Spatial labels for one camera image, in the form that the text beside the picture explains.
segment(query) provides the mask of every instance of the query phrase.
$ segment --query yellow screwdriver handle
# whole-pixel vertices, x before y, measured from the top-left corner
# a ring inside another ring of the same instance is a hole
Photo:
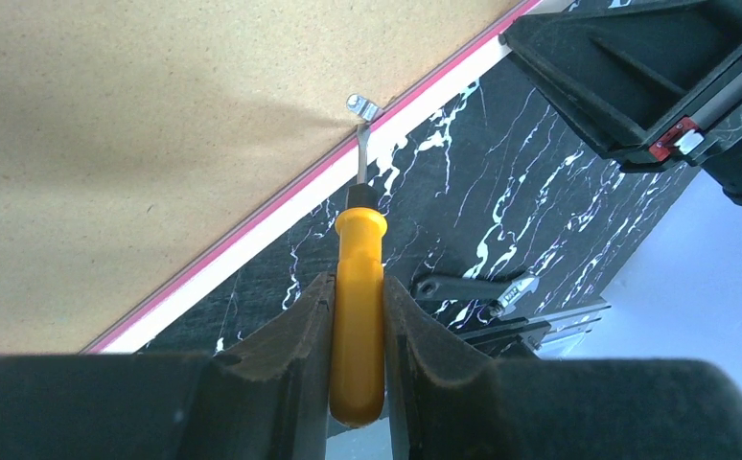
[[[377,420],[383,410],[383,235],[374,209],[349,208],[337,217],[340,236],[329,406],[347,426]]]

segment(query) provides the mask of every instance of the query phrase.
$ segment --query particle board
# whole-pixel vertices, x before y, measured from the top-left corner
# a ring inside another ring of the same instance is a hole
[[[516,3],[0,1],[0,353],[81,349]]]

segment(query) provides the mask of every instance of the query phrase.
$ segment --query red latch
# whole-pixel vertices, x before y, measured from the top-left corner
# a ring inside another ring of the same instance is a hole
[[[701,130],[690,117],[684,117],[677,124],[667,130],[648,151],[659,161],[666,160],[674,150],[678,150],[673,144],[691,129]]]

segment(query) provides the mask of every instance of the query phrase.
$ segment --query white wall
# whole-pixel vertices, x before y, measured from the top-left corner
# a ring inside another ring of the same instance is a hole
[[[388,418],[360,429],[343,431],[326,440],[326,460],[388,460],[391,428]]]
[[[742,208],[701,173],[619,271],[568,357],[690,357],[742,389]]]

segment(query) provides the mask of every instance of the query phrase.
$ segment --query metal tool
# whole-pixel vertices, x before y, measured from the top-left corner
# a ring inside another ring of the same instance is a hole
[[[469,280],[443,275],[428,275],[416,282],[410,290],[416,300],[489,300],[498,303],[490,307],[490,314],[503,319],[516,310],[516,303],[538,288],[541,279],[529,272],[508,283]]]
[[[376,114],[376,109],[369,115],[362,107],[352,111],[366,122]],[[332,415],[348,426],[377,420],[385,389],[382,260],[387,222],[377,211],[377,192],[365,183],[369,134],[367,123],[358,126],[358,183],[349,187],[346,210],[335,225],[340,248],[329,406]]]

